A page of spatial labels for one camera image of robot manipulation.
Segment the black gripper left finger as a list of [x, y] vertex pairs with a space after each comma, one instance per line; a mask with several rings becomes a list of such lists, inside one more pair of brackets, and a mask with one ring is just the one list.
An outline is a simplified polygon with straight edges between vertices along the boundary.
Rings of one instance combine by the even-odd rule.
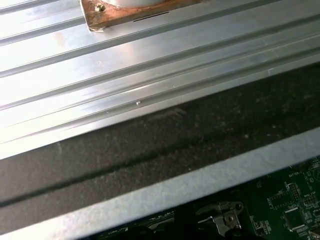
[[127, 231], [128, 240], [169, 240], [183, 235], [186, 219], [178, 211], [169, 218], [158, 218], [154, 223], [136, 226]]

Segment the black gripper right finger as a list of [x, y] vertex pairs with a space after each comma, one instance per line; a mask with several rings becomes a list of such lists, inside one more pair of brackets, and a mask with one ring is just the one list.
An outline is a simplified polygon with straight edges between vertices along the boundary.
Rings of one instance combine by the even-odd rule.
[[203, 220], [195, 219], [187, 227], [194, 240], [253, 240], [254, 235], [241, 228], [234, 209], [210, 215]]

